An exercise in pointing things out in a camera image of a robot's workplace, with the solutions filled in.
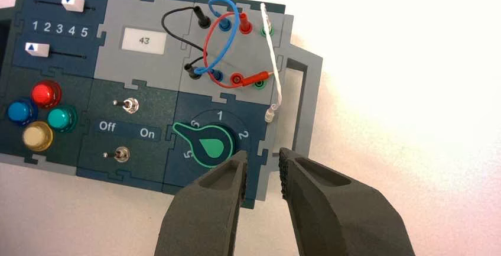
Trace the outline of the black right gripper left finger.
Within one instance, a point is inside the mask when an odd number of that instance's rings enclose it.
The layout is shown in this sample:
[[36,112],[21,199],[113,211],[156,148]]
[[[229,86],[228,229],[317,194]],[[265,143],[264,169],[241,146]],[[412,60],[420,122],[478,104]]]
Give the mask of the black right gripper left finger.
[[233,255],[245,199],[248,154],[240,150],[175,194],[155,255]]

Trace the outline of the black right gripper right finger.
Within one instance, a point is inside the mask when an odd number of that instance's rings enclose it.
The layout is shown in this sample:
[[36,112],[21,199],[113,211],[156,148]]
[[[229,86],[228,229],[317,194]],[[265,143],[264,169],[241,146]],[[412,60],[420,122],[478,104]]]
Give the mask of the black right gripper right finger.
[[287,148],[279,176],[300,255],[415,254],[402,217],[377,189]]

